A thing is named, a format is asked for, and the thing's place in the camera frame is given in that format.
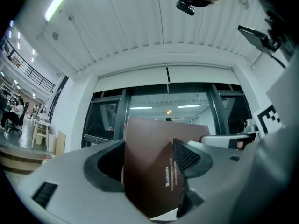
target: desk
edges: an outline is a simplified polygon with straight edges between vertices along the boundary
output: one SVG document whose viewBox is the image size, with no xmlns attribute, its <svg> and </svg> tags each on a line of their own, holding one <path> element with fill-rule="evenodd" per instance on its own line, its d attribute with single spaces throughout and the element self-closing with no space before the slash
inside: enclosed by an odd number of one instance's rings
<svg viewBox="0 0 299 224">
<path fill-rule="evenodd" d="M 34 144 L 34 140 L 36 139 L 36 136 L 42 136 L 46 138 L 46 146 L 47 146 L 47 150 L 49 148 L 49 128 L 52 127 L 51 123 L 45 122 L 43 120 L 33 120 L 33 123 L 36 125 L 36 127 L 34 128 L 34 132 L 33 132 L 33 137 L 32 137 L 32 144 L 31 144 L 31 148 L 33 148 L 33 144 Z M 43 134 L 43 126 L 46 126 L 46 134 Z"/>
</svg>

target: cardboard sheet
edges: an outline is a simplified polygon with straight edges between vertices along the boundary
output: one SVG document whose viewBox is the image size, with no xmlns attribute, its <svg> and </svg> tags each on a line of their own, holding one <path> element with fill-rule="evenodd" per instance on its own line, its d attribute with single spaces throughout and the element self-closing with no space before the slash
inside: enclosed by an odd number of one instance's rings
<svg viewBox="0 0 299 224">
<path fill-rule="evenodd" d="M 129 117 L 124 186 L 128 199 L 148 218 L 178 207 L 184 177 L 173 158 L 173 139 L 199 142 L 207 126 Z"/>
</svg>

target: ceiling light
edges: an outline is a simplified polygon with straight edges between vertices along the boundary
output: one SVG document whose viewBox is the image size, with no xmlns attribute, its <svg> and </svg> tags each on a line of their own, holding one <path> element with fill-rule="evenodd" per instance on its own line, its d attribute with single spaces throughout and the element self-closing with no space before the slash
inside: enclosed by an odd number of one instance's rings
<svg viewBox="0 0 299 224">
<path fill-rule="evenodd" d="M 131 110 L 147 110 L 147 109 L 152 109 L 153 107 L 148 106 L 148 107 L 130 107 Z"/>
<path fill-rule="evenodd" d="M 193 108 L 193 107 L 200 107 L 200 105 L 180 105 L 178 108 Z"/>
<path fill-rule="evenodd" d="M 53 0 L 50 4 L 50 6 L 48 7 L 44 17 L 47 21 L 51 20 L 51 17 L 53 16 L 53 14 L 55 13 L 55 11 L 57 10 L 57 8 L 59 7 L 59 5 L 63 2 L 63 0 Z"/>
</svg>

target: railing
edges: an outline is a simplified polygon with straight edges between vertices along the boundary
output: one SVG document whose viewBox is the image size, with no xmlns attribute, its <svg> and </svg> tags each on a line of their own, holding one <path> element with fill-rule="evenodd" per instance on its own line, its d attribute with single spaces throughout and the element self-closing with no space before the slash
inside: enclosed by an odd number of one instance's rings
<svg viewBox="0 0 299 224">
<path fill-rule="evenodd" d="M 3 54 L 16 66 L 16 68 L 20 72 L 25 74 L 28 78 L 33 80 L 45 90 L 52 92 L 55 85 L 51 81 L 43 77 L 40 73 L 38 73 L 32 66 L 30 66 L 14 49 L 12 44 L 5 36 L 1 41 L 1 49 L 3 51 Z"/>
</svg>

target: office chair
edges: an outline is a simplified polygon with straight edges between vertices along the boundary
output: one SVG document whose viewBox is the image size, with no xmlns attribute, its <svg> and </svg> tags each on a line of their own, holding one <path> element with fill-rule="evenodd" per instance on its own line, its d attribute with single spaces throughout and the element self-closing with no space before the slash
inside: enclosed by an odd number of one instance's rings
<svg viewBox="0 0 299 224">
<path fill-rule="evenodd" d="M 15 120 L 15 122 L 12 122 L 12 126 L 7 126 L 6 129 L 7 129 L 7 132 L 11 132 L 11 131 L 16 131 L 19 136 L 21 136 L 23 134 L 22 132 L 22 127 L 23 127 L 23 123 L 24 123 L 24 117 L 25 117 L 25 113 L 27 111 L 27 106 L 24 107 L 24 112 L 23 114 L 20 116 L 20 118 L 18 120 Z"/>
</svg>

